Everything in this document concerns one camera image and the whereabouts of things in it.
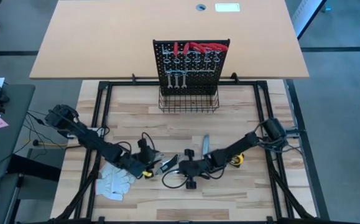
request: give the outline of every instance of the black metal frame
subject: black metal frame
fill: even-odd
[[[274,113],[272,111],[272,105],[271,105],[270,97],[269,97],[269,90],[268,90],[266,81],[240,81],[238,76],[234,73],[230,80],[220,80],[218,85],[249,85],[249,86],[252,86],[254,89],[254,94],[255,94],[255,98],[256,98],[256,107],[257,107],[257,112],[258,112],[260,121],[263,121],[265,119],[264,112],[262,109],[262,100],[261,100],[261,90],[262,90],[262,94],[264,95],[264,100],[266,103],[267,114],[270,118],[274,117]],[[159,81],[147,81],[147,80],[140,81],[134,75],[132,76],[131,81],[114,81],[114,82],[101,81],[98,85],[98,92],[97,92],[97,97],[96,97],[95,110],[93,113],[92,126],[96,126],[96,123],[98,120],[98,115],[99,115],[99,110],[100,110],[100,106],[101,106],[102,95],[103,95],[103,91],[105,89],[107,89],[107,95],[106,95],[106,99],[104,102],[103,118],[102,118],[102,122],[101,122],[101,127],[105,127],[107,125],[110,99],[111,99],[111,95],[112,95],[114,86],[159,86]],[[307,147],[310,149],[309,143],[308,143],[308,138],[307,138],[307,140],[305,139],[302,142],[302,147],[303,148]],[[287,178],[286,178],[282,155],[281,154],[275,154],[275,155],[277,158],[276,163],[279,168],[280,179],[285,184],[285,187],[287,187]],[[267,162],[268,170],[269,171],[271,169],[275,170],[271,152],[265,151],[265,159]],[[86,157],[85,157],[85,163],[83,164],[83,170],[82,170],[82,175],[81,175],[81,178],[82,178],[81,183],[80,183],[81,187],[82,186],[84,187],[90,160],[91,160],[91,151],[87,151]],[[99,164],[100,160],[101,160],[101,156],[97,155],[96,159],[95,159],[95,164],[96,163]],[[97,172],[98,167],[99,166],[94,166],[91,173]],[[276,170],[275,171],[272,170],[271,172],[269,172],[269,176],[270,176],[270,186],[271,186],[274,208],[275,208],[275,215],[277,218],[282,218],[283,215],[282,215],[282,211],[281,211],[281,207],[280,207],[280,200],[279,200],[279,195],[278,195],[278,190],[277,190],[277,184],[275,183],[274,176],[272,175],[274,172],[276,172]],[[94,189],[94,187],[92,186],[92,188],[90,190],[90,194],[89,194],[89,201],[88,201],[88,207],[87,207],[87,212],[86,212],[87,220],[90,220],[92,217],[92,214],[93,214],[93,205],[94,205],[94,199],[95,199],[95,193],[94,193],[93,189]],[[82,200],[80,200],[80,203],[77,205],[77,207],[75,209],[75,216],[74,216],[75,219],[80,218],[81,201]],[[287,216],[289,218],[294,218],[293,207],[287,197],[285,197],[285,203],[286,203]],[[228,223],[267,223],[267,221],[228,222]]]

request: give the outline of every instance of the black wire basket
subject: black wire basket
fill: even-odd
[[[217,86],[195,86],[197,95],[166,95],[159,88],[159,109],[164,113],[213,113],[219,108]]]

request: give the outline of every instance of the white glove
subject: white glove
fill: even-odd
[[[136,179],[133,175],[127,174],[126,170],[114,167],[108,162],[99,173],[102,179],[96,180],[96,195],[102,194],[111,200],[123,200],[123,194],[128,193]]]

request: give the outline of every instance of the wooden table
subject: wooden table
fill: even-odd
[[[231,39],[222,77],[308,77],[285,1],[238,2],[219,12],[237,1],[58,1],[30,78],[156,78],[154,39]]]
[[[284,126],[293,126],[283,81],[269,80],[268,84],[274,115]],[[87,125],[91,124],[97,86],[98,81],[84,81],[80,91],[76,109],[80,119]],[[221,106],[214,114],[162,114],[157,106],[157,96],[157,86],[114,86],[108,116],[111,132],[105,140],[129,141],[136,152],[137,140],[141,132],[145,131],[152,136],[156,148],[167,157],[190,148],[195,150],[198,158],[204,134],[210,134],[211,149],[222,148],[252,131],[258,123],[251,86],[220,86]],[[59,215],[76,194],[84,156],[83,148],[67,151],[51,217]],[[266,216],[275,216],[264,151],[255,147],[246,151],[245,157],[246,161],[241,168],[229,166],[219,180],[198,178],[196,190],[186,190],[184,187],[167,189],[160,178],[141,179],[131,187],[122,202],[96,196],[93,220],[105,216],[109,221],[246,221],[265,220]],[[284,164],[291,191],[306,210],[315,215],[302,156],[297,151],[287,152],[284,154]],[[284,199],[280,190],[279,192],[284,207]],[[88,193],[86,195],[83,217]]]

